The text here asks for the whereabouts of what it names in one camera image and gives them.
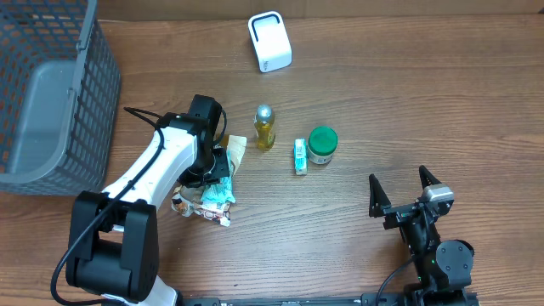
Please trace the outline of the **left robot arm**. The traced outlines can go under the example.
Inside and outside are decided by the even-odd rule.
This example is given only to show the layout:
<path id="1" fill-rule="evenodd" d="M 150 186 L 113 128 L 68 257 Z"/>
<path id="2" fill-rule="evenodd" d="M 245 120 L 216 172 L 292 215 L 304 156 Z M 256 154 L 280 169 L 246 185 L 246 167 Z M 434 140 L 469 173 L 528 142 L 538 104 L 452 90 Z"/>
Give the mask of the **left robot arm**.
<path id="1" fill-rule="evenodd" d="M 157 211 L 175 183 L 199 188 L 230 174 L 217 130 L 227 117 L 216 99 L 197 94 L 185 113 L 127 112 L 154 128 L 153 139 L 115 183 L 76 197 L 69 245 L 50 282 L 62 305 L 68 302 L 57 290 L 60 275 L 95 295 L 94 305 L 183 304 L 180 291 L 158 275 Z"/>

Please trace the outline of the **small Kleenex tissue pack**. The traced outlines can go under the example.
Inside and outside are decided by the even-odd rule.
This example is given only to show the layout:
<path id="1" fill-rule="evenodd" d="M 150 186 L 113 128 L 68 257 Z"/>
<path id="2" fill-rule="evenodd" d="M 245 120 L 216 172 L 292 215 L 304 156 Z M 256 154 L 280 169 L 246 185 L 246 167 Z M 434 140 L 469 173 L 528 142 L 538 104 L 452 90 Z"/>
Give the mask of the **small Kleenex tissue pack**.
<path id="1" fill-rule="evenodd" d="M 296 139 L 294 141 L 293 156 L 295 174 L 306 175 L 308 172 L 306 139 Z"/>

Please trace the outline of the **colourful snack wrapper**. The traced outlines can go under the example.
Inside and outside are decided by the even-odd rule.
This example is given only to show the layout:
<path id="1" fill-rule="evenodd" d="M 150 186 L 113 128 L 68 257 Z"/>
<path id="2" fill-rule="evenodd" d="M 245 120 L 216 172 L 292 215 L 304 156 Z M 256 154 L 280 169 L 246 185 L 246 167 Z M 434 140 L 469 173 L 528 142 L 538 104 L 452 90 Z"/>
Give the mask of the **colourful snack wrapper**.
<path id="1" fill-rule="evenodd" d="M 196 215 L 221 226 L 230 227 L 230 206 L 234 203 L 202 202 L 201 196 L 205 188 L 176 187 L 171 199 L 172 209 L 186 218 Z"/>

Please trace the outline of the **teal tissue pack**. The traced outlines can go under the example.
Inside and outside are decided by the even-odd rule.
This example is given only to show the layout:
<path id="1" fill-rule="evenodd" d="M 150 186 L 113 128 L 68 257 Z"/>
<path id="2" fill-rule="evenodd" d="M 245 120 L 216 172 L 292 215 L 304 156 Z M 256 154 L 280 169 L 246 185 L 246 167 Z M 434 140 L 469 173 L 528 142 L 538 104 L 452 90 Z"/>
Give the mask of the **teal tissue pack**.
<path id="1" fill-rule="evenodd" d="M 207 186 L 201 196 L 202 202 L 215 202 L 224 204 L 235 203 L 233 184 L 231 177 L 223 177 L 217 184 Z"/>

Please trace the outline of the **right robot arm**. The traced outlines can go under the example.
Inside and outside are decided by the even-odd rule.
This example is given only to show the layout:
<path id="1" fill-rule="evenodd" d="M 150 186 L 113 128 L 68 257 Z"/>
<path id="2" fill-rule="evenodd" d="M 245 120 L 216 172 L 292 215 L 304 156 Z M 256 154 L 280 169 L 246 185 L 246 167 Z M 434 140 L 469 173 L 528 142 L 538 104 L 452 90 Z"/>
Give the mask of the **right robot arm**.
<path id="1" fill-rule="evenodd" d="M 454 192 L 423 165 L 418 168 L 422 194 L 411 204 L 394 207 L 375 175 L 369 176 L 369 216 L 384 218 L 383 228 L 399 230 L 408 246 L 410 258 L 392 272 L 377 293 L 363 297 L 375 305 L 478 305 L 475 293 L 466 292 L 472 284 L 473 247 L 464 240 L 442 241 L 436 228 L 439 218 L 453 206 Z M 413 265 L 417 283 L 403 292 L 386 294 L 388 283 Z"/>

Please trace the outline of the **brown snack packet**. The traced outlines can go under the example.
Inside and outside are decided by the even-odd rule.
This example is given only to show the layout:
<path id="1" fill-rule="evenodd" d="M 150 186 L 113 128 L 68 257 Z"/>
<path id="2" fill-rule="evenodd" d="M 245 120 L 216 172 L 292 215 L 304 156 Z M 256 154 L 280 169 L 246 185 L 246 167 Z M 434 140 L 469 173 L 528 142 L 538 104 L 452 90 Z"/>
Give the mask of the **brown snack packet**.
<path id="1" fill-rule="evenodd" d="M 226 149 L 229 159 L 229 168 L 232 176 L 239 170 L 243 156 L 246 152 L 247 138 L 225 134 L 219 142 L 219 147 Z"/>

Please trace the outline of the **green lid jar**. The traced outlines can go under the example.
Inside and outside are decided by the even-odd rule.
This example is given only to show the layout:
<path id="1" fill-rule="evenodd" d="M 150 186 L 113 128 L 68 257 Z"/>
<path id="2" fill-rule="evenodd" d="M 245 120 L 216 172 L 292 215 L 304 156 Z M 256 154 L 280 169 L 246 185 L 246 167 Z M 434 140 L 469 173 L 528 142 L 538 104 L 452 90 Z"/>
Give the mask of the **green lid jar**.
<path id="1" fill-rule="evenodd" d="M 337 149 L 338 136 L 328 126 L 316 127 L 309 135 L 307 143 L 308 159 L 314 164 L 327 164 Z"/>

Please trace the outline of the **clear bottle with silver cap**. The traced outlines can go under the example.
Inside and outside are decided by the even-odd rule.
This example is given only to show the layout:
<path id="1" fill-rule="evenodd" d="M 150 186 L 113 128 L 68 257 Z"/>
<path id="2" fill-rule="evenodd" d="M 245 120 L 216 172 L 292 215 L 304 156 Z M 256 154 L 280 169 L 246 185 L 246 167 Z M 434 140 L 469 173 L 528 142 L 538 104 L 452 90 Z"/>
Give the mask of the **clear bottle with silver cap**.
<path id="1" fill-rule="evenodd" d="M 260 150 L 270 150 L 275 142 L 275 112 L 266 104 L 260 105 L 254 116 L 256 144 Z"/>

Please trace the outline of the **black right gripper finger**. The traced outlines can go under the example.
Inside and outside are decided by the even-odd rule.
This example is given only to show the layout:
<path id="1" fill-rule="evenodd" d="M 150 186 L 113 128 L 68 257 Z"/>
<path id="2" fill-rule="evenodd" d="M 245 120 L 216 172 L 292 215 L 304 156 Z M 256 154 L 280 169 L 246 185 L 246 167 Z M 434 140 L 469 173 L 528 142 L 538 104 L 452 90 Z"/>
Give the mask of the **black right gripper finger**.
<path id="1" fill-rule="evenodd" d="M 385 210 L 391 207 L 391 202 L 374 174 L 369 176 L 369 187 L 369 216 L 371 218 L 383 217 L 385 215 Z"/>
<path id="2" fill-rule="evenodd" d="M 441 182 L 436 177 L 434 177 L 424 165 L 421 165 L 418 168 L 418 172 L 423 189 L 431 185 L 441 184 Z"/>

